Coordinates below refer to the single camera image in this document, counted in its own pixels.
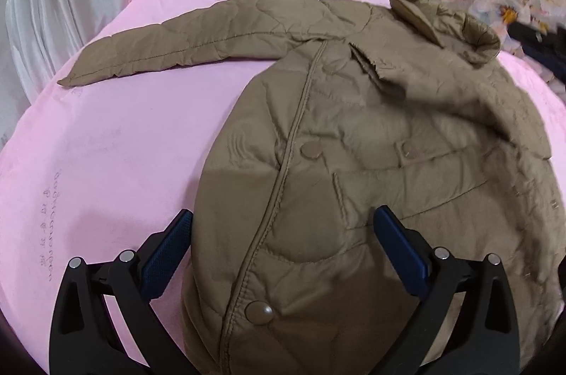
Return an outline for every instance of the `jacket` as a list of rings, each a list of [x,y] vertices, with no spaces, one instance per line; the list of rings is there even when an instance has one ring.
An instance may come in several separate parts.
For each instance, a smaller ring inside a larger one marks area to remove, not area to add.
[[[244,89],[199,183],[182,309],[203,374],[367,373],[417,305],[373,234],[381,204],[433,247],[500,255],[523,363],[549,336],[565,217],[541,118],[488,26],[434,0],[391,7],[228,0],[98,40],[60,81],[277,60]]]

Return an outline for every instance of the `pink blanket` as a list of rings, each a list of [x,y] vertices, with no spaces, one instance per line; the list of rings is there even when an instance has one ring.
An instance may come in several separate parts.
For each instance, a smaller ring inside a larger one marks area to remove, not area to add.
[[[217,1],[131,0],[100,37]],[[527,64],[505,53],[499,59],[544,118],[564,194],[566,107]],[[20,120],[0,155],[0,308],[44,369],[53,306],[69,259],[112,260],[162,230],[179,209],[193,209],[216,134],[244,86],[269,65],[229,60],[71,90],[52,80]],[[162,298],[152,302],[181,347],[186,261]],[[143,361],[115,303],[109,305],[128,354]]]

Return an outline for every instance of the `seam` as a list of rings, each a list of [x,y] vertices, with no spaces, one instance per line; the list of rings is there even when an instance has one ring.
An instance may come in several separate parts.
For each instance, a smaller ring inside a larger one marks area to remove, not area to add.
[[[221,315],[219,312],[217,312],[212,306],[210,306],[210,304],[208,304],[206,301],[204,301],[202,298],[199,297],[199,302],[201,305],[206,306],[210,311],[212,311],[214,314],[216,314],[217,316],[220,316],[221,319],[224,319],[224,316]]]
[[[367,242],[359,241],[356,244],[354,244],[353,246],[350,246],[349,248],[347,248],[346,250],[344,250],[342,252],[338,252],[338,253],[333,254],[331,256],[328,256],[326,258],[321,258],[320,260],[316,260],[315,262],[294,262],[293,260],[289,260],[288,258],[284,257],[281,254],[275,253],[274,251],[272,251],[271,249],[269,249],[267,247],[262,247],[261,251],[265,252],[266,254],[272,256],[273,258],[275,258],[275,259],[277,259],[281,262],[284,262],[286,264],[291,264],[291,265],[316,265],[316,264],[320,264],[322,262],[325,262],[327,260],[332,260],[333,258],[336,258],[337,256],[344,255],[345,253],[350,252],[351,250],[356,249],[360,246],[364,246],[364,245],[367,245]]]
[[[530,180],[527,178],[527,173],[525,172],[525,167],[522,164],[520,159],[517,159],[517,170],[519,171],[519,173],[525,177],[525,179],[527,180],[527,186],[526,186],[526,190],[525,190],[525,196],[527,196],[527,200],[525,205],[528,208],[528,218],[529,219],[538,219],[539,221],[543,221],[544,220],[544,216],[541,215],[541,210],[539,205],[536,203],[536,201],[543,201],[542,205],[546,205],[549,204],[550,201],[548,201],[547,198],[544,197],[545,192],[536,184],[531,184],[533,182],[533,180]],[[561,194],[559,191],[556,191],[556,189],[558,188],[558,184],[556,183],[556,176],[554,175],[554,172],[550,172],[550,178],[553,179],[550,181],[550,185],[547,187],[551,189],[552,194],[551,194],[551,198],[558,198],[560,199]],[[558,216],[555,215],[554,217],[550,216],[549,219],[557,219]],[[529,234],[532,234],[532,230],[529,230],[529,227],[531,227],[531,224],[525,223],[523,225],[523,229],[526,232],[526,236],[528,236]],[[531,272],[533,272],[535,274],[535,281],[537,282],[537,284],[539,284],[538,282],[538,277],[540,277],[541,275],[541,269],[545,269],[545,266],[543,265],[541,268],[541,255],[537,255],[536,256],[536,260],[533,261],[532,264],[532,269],[530,270]],[[548,279],[549,275],[546,274],[545,278],[543,279],[543,281],[546,281]]]
[[[488,183],[489,181],[490,181],[490,180],[488,179],[488,180],[486,180],[485,182],[482,182],[482,183],[476,185],[475,187],[470,188],[469,190],[464,191],[463,193],[461,193],[461,194],[457,195],[456,197],[452,198],[451,200],[448,200],[448,201],[445,201],[445,202],[443,202],[443,203],[437,204],[437,205],[434,206],[434,207],[429,207],[429,208],[427,208],[427,209],[425,209],[425,210],[423,210],[423,211],[421,211],[421,212],[417,212],[417,213],[411,214],[411,215],[406,215],[405,217],[403,217],[403,218],[401,218],[401,219],[399,219],[399,220],[400,220],[400,221],[403,221],[403,220],[406,220],[406,219],[410,219],[411,217],[415,217],[415,216],[417,216],[417,215],[421,215],[421,214],[427,213],[428,211],[434,211],[435,209],[438,209],[439,207],[442,207],[442,206],[445,205],[445,204],[450,204],[451,202],[453,202],[453,201],[457,200],[458,198],[464,196],[466,193],[469,193],[470,191],[474,191],[474,190],[478,189],[479,187],[485,185],[485,184]],[[347,231],[350,231],[350,230],[360,230],[360,229],[362,229],[362,228],[371,227],[371,226],[372,226],[372,223],[373,223],[373,222],[370,221],[370,222],[368,222],[368,223],[366,223],[366,224],[364,224],[364,225],[359,225],[359,226],[356,226],[356,227],[347,227],[347,228],[344,228],[344,229],[347,230]]]
[[[177,54],[179,52],[188,51],[189,49],[198,49],[198,48],[201,48],[202,46],[206,46],[208,44],[215,44],[215,43],[218,43],[218,42],[228,41],[228,40],[231,40],[231,39],[234,39],[234,38],[240,38],[240,37],[243,37],[243,36],[251,36],[251,35],[288,35],[288,36],[290,36],[294,39],[295,35],[303,35],[303,34],[288,34],[286,32],[248,32],[248,33],[245,33],[245,34],[229,36],[228,38],[220,38],[219,40],[207,41],[205,43],[197,44],[197,45],[194,45],[194,46],[187,46],[186,48],[178,49],[177,51],[170,51],[170,52],[166,52],[164,54],[158,54],[156,56],[141,57],[140,59],[126,60],[124,62],[116,63],[114,65],[105,65],[104,67],[100,67],[100,68],[96,69],[95,71],[91,71],[89,73],[82,73],[80,75],[75,75],[75,76],[73,76],[73,79],[79,79],[82,76],[94,75],[94,74],[97,74],[97,73],[99,73],[103,70],[113,69],[115,67],[120,67],[122,65],[126,65],[127,63],[142,62],[143,60],[157,59],[157,58],[160,58],[160,57],[169,56],[171,54]],[[309,37],[311,37],[310,39],[312,39],[312,40],[316,40],[316,39],[319,39],[319,38],[322,38],[323,40],[330,39],[328,37],[328,35],[325,35],[325,34],[308,34],[308,35],[309,35]]]
[[[338,97],[335,97],[332,94],[321,91],[320,89],[317,89],[316,87],[313,87],[311,92],[318,94],[318,95],[324,97],[325,99],[331,100],[333,102],[339,102],[343,105],[347,105],[347,106],[350,106],[352,108],[357,108],[359,110],[366,110],[367,109],[366,105],[356,104],[354,102],[348,102],[347,100],[344,100],[344,99],[339,99]]]
[[[342,188],[339,183],[339,177],[336,172],[332,173],[332,186],[334,187],[334,191],[336,193],[336,198],[338,199],[338,205],[340,207],[340,213],[342,215],[342,224],[343,226],[347,226],[347,216],[346,216],[346,207],[344,206],[344,196],[342,193]]]
[[[373,6],[373,5],[370,5],[370,16],[367,18],[367,22],[364,24],[363,28],[362,28],[359,32],[357,32],[357,34],[362,33],[362,32],[366,29],[366,27],[367,27],[367,26],[369,25],[369,23],[371,22],[372,16],[373,16],[374,14],[376,14],[375,11],[376,11],[376,7]]]
[[[452,201],[455,201],[455,200],[457,200],[458,198],[461,198],[462,196],[464,196],[465,194],[469,193],[470,191],[474,191],[474,190],[478,189],[479,187],[485,185],[485,184],[488,183],[489,181],[490,181],[490,179],[486,179],[485,182],[482,182],[482,183],[480,183],[479,185],[476,185],[475,187],[470,188],[469,190],[466,190],[466,191],[464,191],[463,193],[460,193],[459,195],[457,195],[455,198],[452,198],[451,200],[448,200],[448,201],[445,201],[445,202],[443,202],[443,203],[437,204],[437,205],[434,206],[434,207],[429,207],[429,208],[427,208],[427,209],[425,209],[425,210],[423,210],[423,211],[421,211],[421,212],[417,212],[417,213],[415,213],[415,214],[407,215],[407,216],[403,217],[401,220],[405,220],[405,219],[408,219],[408,218],[410,218],[410,217],[415,217],[416,215],[424,214],[424,213],[426,213],[426,212],[428,212],[428,211],[434,211],[435,209],[438,209],[439,207],[442,207],[442,206],[445,205],[445,204],[450,204]]]
[[[490,149],[485,150],[483,152],[480,153],[480,156],[482,157],[486,157],[487,155],[489,155],[495,148],[497,147],[497,144],[494,144]],[[445,156],[449,156],[449,155],[456,155],[456,154],[463,154],[465,153],[467,150],[474,150],[476,149],[478,152],[480,152],[480,150],[478,150],[478,145],[477,144],[470,144],[470,145],[466,145],[465,147],[462,147],[461,149],[453,149],[450,150],[446,153],[442,153],[441,155],[431,155],[429,157],[423,158],[422,160],[412,160],[407,162],[406,164],[403,164],[401,166],[387,166],[387,167],[381,167],[381,168],[364,168],[364,169],[357,169],[357,170],[353,170],[353,171],[338,171],[335,172],[334,174],[337,175],[338,180],[340,179],[340,175],[349,175],[349,174],[366,174],[366,173],[376,173],[376,172],[386,172],[386,171],[398,171],[399,169],[405,169],[405,168],[409,168],[411,166],[418,166],[420,164],[426,163],[426,162],[430,162],[430,161],[434,161],[435,159],[440,159],[440,158],[444,158]]]
[[[242,293],[247,288],[247,284],[250,278],[250,268],[255,261],[255,257],[259,249],[261,248],[267,234],[271,229],[271,225],[275,216],[277,215],[277,210],[279,208],[279,204],[281,202],[281,198],[283,195],[283,187],[285,184],[285,180],[287,179],[287,174],[289,172],[289,163],[293,158],[294,152],[294,141],[296,132],[299,128],[299,124],[301,123],[301,119],[305,112],[305,108],[308,102],[309,93],[310,93],[310,86],[312,82],[313,73],[315,71],[316,65],[318,64],[322,52],[326,48],[327,43],[326,41],[322,42],[319,50],[316,52],[315,57],[312,59],[310,69],[307,74],[307,79],[305,80],[305,86],[303,87],[303,92],[301,94],[301,100],[299,101],[299,106],[297,108],[296,116],[293,120],[293,124],[291,126],[291,131],[289,133],[289,139],[287,141],[287,148],[285,150],[285,156],[283,158],[283,163],[281,164],[281,170],[277,176],[277,181],[275,182],[273,192],[270,197],[270,202],[265,210],[265,214],[261,221],[260,227],[258,228],[258,232],[254,237],[254,241],[256,245],[254,247],[250,246],[250,249],[253,249],[252,252],[248,250],[246,254],[246,258],[244,259],[245,269],[241,271],[238,275],[238,281],[240,281],[240,285],[236,284],[235,293],[233,294],[230,304],[228,306],[227,315],[228,315],[228,323],[226,324],[226,330],[223,335],[221,335],[220,340],[220,371],[223,374],[230,375],[230,337],[232,331],[234,329],[234,321],[236,319],[236,305],[240,301]],[[257,241],[258,234],[262,230],[261,237]]]

